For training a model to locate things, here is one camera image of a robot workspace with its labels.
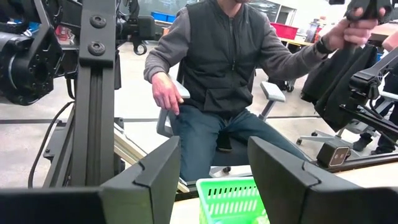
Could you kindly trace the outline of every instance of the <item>black metal pillar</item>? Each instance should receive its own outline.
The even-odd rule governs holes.
[[[114,176],[115,13],[115,0],[83,1],[71,186]]]

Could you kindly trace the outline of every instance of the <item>chair armrest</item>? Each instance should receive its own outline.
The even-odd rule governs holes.
[[[161,109],[156,124],[156,132],[161,136],[171,138],[173,136],[173,130],[171,127],[166,126],[166,121],[168,117],[169,110]]]
[[[183,99],[188,99],[191,97],[189,91],[183,85],[181,85],[181,83],[179,83],[173,78],[172,81],[174,85],[177,87],[177,90]],[[167,138],[171,138],[173,136],[172,128],[166,125],[167,118],[169,118],[169,112],[170,112],[169,110],[161,109],[156,124],[157,134],[165,136]]]
[[[263,81],[261,82],[260,86],[268,100],[282,103],[286,101],[285,95],[282,93],[277,85]]]
[[[387,100],[398,101],[398,95],[396,95],[396,94],[382,91],[382,92],[380,92],[380,95],[383,96],[384,98],[387,98]]]
[[[181,97],[183,99],[189,99],[191,97],[191,95],[189,94],[189,91],[183,86],[181,85],[181,83],[179,83],[177,80],[173,79],[173,83],[174,85],[177,87],[178,92],[180,93]]]

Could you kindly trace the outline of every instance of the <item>blue jeans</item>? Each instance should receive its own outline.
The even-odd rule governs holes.
[[[181,105],[180,114],[172,126],[174,134],[181,140],[180,177],[187,182],[210,177],[221,130],[246,142],[249,137],[257,136],[307,161],[293,143],[248,110],[225,120],[214,114],[202,113],[193,106]]]

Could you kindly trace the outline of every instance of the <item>window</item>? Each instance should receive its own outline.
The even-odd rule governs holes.
[[[258,11],[265,13],[271,22],[276,21],[280,4],[266,0],[253,0],[250,2],[250,5]]]

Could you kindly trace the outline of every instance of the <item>black vest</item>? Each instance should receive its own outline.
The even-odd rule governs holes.
[[[252,103],[250,84],[264,39],[264,16],[243,4],[230,19],[216,0],[187,9],[191,41],[179,71],[191,95],[185,104],[234,116]]]

